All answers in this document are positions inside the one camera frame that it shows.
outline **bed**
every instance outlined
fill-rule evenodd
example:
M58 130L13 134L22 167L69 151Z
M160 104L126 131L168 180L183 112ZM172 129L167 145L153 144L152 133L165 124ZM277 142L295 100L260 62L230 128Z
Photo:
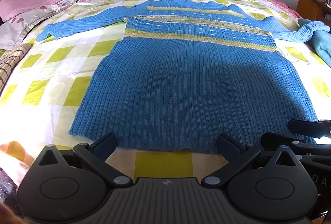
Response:
M68 131L94 71L116 42L123 38L125 22L58 40L49 37L37 42L36 37L52 23L92 16L120 5L131 7L145 1L147 0L80 0L34 27L24 38L24 43L31 44L32 48L15 67L0 95L0 145L7 145L11 141L19 142L25 151L21 161L28 155L31 162L46 144L55 144L59 149L70 149L81 142L92 143L87 138L71 136ZM294 13L271 0L192 1L235 4L256 19L274 16L288 29L298 29ZM331 69L308 45L282 40L276 40L276 44L282 55L297 70L318 119L331 118L331 111L328 109L331 105L328 87L331 85ZM329 141L323 138L317 142ZM19 183L22 178L17 177L16 171L12 171L14 166L8 167L10 157L1 154L0 167L5 171L7 169L15 182ZM133 180L138 177L192 176L201 180L227 161L218 154L117 148L107 163ZM21 164L15 167L22 169Z

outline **screw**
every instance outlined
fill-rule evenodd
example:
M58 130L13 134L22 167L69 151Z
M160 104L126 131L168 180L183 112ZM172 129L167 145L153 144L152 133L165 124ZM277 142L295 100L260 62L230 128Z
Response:
M205 178L205 183L208 185L217 185L221 180L217 176L208 176Z
M130 178L127 176L117 176L114 178L114 183L118 185L125 185L130 182Z

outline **wooden desk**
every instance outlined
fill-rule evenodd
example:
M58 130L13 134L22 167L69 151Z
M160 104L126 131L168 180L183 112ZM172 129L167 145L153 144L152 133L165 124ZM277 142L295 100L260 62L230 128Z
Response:
M297 13L302 18L320 20L331 27L331 22L324 18L326 14L331 14L331 8L320 0L299 0Z

